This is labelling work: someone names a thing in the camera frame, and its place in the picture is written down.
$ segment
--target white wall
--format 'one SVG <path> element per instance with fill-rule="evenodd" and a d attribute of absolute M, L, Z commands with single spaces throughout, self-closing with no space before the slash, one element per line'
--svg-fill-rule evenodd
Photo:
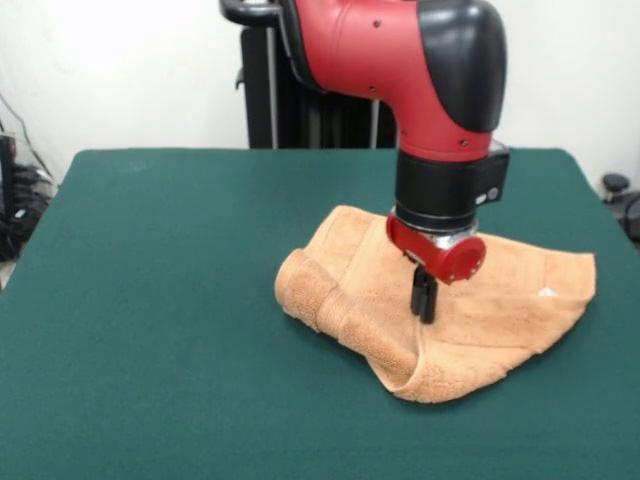
<path fill-rule="evenodd" d="M 239 32 L 216 0 L 0 0 L 0 89 L 58 175 L 85 148 L 245 147 Z"/>
<path fill-rule="evenodd" d="M 509 40 L 496 137 L 640 185 L 640 3 L 493 1 Z M 0 88 L 59 175 L 83 148 L 243 147 L 238 33 L 217 0 L 0 0 Z"/>
<path fill-rule="evenodd" d="M 565 148 L 593 184 L 614 170 L 640 186 L 640 3 L 493 3 L 509 41 L 497 138 Z"/>

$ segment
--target black knob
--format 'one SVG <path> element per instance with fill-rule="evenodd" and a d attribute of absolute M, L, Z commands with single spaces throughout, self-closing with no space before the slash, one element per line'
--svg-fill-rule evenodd
<path fill-rule="evenodd" d="M 220 11 L 227 20 L 250 27 L 278 27 L 280 10 L 280 5 L 276 3 L 220 0 Z"/>
<path fill-rule="evenodd" d="M 629 188 L 629 179 L 618 173 L 609 173 L 605 175 L 602 177 L 602 183 L 604 183 L 604 188 L 607 189 L 607 192 L 614 194 L 620 193 Z"/>

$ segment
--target green tablecloth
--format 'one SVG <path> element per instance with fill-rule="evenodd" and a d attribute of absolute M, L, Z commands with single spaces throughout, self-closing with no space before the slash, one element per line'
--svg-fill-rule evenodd
<path fill-rule="evenodd" d="M 388 394 L 285 317 L 279 264 L 393 152 L 78 156 L 0 296 L 0 478 L 637 478 L 640 257 L 557 150 L 513 153 L 482 230 L 597 254 L 558 345 L 459 401 Z"/>

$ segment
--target towel fold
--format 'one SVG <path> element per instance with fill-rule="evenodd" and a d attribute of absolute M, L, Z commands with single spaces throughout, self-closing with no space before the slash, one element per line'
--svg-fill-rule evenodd
<path fill-rule="evenodd" d="M 367 358 L 394 395 L 444 402 L 503 378 L 567 332 L 595 294 L 592 254 L 480 235 L 487 257 L 469 281 L 441 285 L 432 325 L 409 310 L 414 264 L 384 217 L 337 207 L 282 264 L 284 311 Z"/>

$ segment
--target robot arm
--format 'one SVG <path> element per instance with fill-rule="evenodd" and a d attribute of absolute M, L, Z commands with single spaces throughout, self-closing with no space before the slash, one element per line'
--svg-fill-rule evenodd
<path fill-rule="evenodd" d="M 440 281 L 468 279 L 485 246 L 478 206 L 500 199 L 508 151 L 492 148 L 506 42 L 484 0 L 220 0 L 238 23 L 279 28 L 296 77 L 311 88 L 378 99 L 399 141 L 390 240 Z M 250 12 L 244 20 L 239 10 Z"/>

